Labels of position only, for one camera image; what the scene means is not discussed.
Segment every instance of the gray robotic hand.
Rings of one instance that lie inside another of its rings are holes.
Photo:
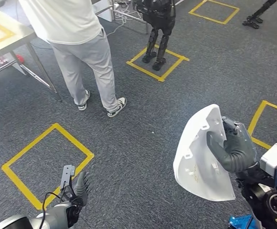
[[[243,123],[222,117],[226,140],[223,148],[216,141],[216,133],[207,132],[210,150],[226,171],[238,173],[256,164],[256,152]]]

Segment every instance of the robot leg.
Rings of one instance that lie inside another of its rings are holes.
[[[262,14],[263,14],[265,11],[268,10],[270,6],[275,4],[277,0],[268,0],[266,3],[264,3],[262,7],[260,7],[256,12],[253,13],[251,16],[247,16],[247,21],[243,22],[243,25],[250,26],[254,29],[260,28],[259,25],[256,23],[263,23],[263,21],[260,18]]]
[[[159,71],[163,64],[166,63],[166,59],[163,58],[165,51],[166,50],[168,40],[170,36],[166,33],[164,33],[162,36],[161,43],[160,44],[160,48],[157,52],[157,61],[152,66],[154,70]]]
[[[155,43],[157,42],[157,35],[159,35],[159,31],[156,28],[152,28],[148,43],[147,45],[146,54],[142,59],[144,63],[149,63],[152,58],[157,56],[157,53],[154,52],[154,48]]]

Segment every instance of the black and white sneaker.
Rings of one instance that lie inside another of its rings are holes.
[[[117,105],[118,109],[114,112],[108,112],[107,115],[110,118],[113,118],[117,116],[118,113],[120,113],[121,110],[123,110],[126,105],[127,104],[127,99],[125,97],[119,98],[117,99]]]
[[[80,111],[84,111],[85,109],[86,109],[86,103],[88,102],[88,100],[90,97],[90,91],[86,89],[86,95],[88,96],[88,98],[86,99],[86,102],[85,104],[83,104],[83,105],[78,105],[78,109]]]

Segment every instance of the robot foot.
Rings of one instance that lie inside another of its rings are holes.
[[[156,56],[157,56],[156,52],[152,52],[150,55],[145,55],[142,59],[142,62],[149,63],[152,58],[154,58]]]
[[[255,22],[253,22],[253,21],[244,21],[243,22],[243,25],[245,25],[245,26],[250,26],[250,27],[252,27],[253,29],[258,29],[260,28],[260,25],[255,23]]]
[[[256,18],[256,19],[255,19],[257,23],[263,23],[263,22],[263,20],[262,19],[262,18]]]
[[[152,65],[152,69],[160,71],[160,69],[162,68],[162,66],[166,62],[166,60],[165,58],[162,58],[160,61],[156,61],[154,64]]]
[[[252,18],[252,16],[247,16],[247,21],[250,22],[251,18]],[[257,17],[257,18],[254,19],[253,21],[255,21],[256,23],[259,23],[259,24],[261,24],[261,23],[263,22],[263,20],[262,18],[260,18],[260,17]]]

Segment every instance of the person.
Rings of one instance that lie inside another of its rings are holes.
[[[78,109],[86,109],[90,91],[83,87],[80,64],[92,69],[102,105],[114,117],[126,99],[115,96],[114,73],[104,28],[91,0],[21,0],[29,5],[46,32],[62,75]]]

